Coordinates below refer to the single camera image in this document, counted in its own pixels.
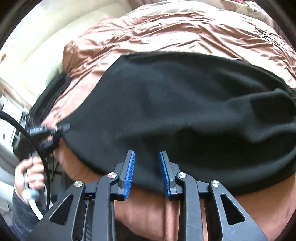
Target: pink satin fabric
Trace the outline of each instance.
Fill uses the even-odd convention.
[[[296,54],[263,22],[211,6],[205,6],[203,12],[171,13],[169,9],[168,13],[162,8],[158,14],[139,11],[119,19],[102,20],[69,42],[64,50],[63,69],[73,80],[43,124],[53,127],[70,115],[118,57],[132,52],[179,51],[240,58],[272,71],[296,88]],[[55,151],[55,157],[73,180],[91,182],[100,178],[78,160],[64,141]],[[296,208],[295,176],[237,199],[269,241],[273,241]],[[162,195],[137,187],[132,187],[126,202],[115,204],[118,220],[136,234],[152,240],[176,240],[178,214],[177,202],[170,203]]]

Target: cable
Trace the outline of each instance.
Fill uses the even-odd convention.
[[[10,115],[5,113],[4,111],[0,110],[0,119],[7,121],[14,128],[16,128],[21,134],[23,134],[31,143],[31,145],[35,148],[37,154],[40,156],[40,159],[43,162],[44,170],[46,174],[46,186],[47,186],[46,212],[47,212],[49,210],[49,203],[50,203],[50,178],[49,178],[49,171],[48,171],[48,166],[47,166],[45,157],[41,153],[39,147],[34,143],[29,133],[14,118],[12,118]]]
[[[35,200],[31,199],[31,200],[29,200],[28,202],[29,202],[29,204],[30,204],[30,206],[31,206],[32,211],[34,212],[34,214],[37,216],[37,218],[38,218],[39,220],[41,220],[41,219],[43,218],[43,215],[42,215],[42,213],[40,212],[40,210],[37,208],[37,205],[36,205]]]

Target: skin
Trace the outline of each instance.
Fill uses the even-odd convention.
[[[90,183],[102,177],[79,161],[63,139],[54,156],[57,160],[71,160],[60,164],[72,180]],[[268,240],[274,241],[296,209],[296,175],[269,188],[235,198],[259,225]],[[203,203],[201,207],[204,241],[207,241]],[[177,241],[179,203],[169,202],[164,195],[132,186],[125,202],[115,201],[115,218],[139,236],[157,241]]]
[[[27,177],[24,179],[24,172],[27,171]],[[25,182],[30,188],[36,190],[44,189],[44,166],[40,158],[23,160],[15,168],[15,191],[21,199],[28,203],[24,198]]]

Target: sleeve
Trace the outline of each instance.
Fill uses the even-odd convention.
[[[14,214],[12,216],[12,232],[20,241],[26,241],[28,234],[35,228],[39,219],[34,214],[31,207],[13,192],[12,200]]]

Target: triangular cutout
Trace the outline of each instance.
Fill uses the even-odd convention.
[[[67,196],[60,206],[54,211],[54,213],[49,218],[52,223],[59,225],[66,224],[73,197],[73,195]]]
[[[221,200],[229,225],[241,223],[245,220],[245,217],[241,214],[241,212],[235,207],[235,205],[229,200],[229,198],[225,194],[221,195]]]

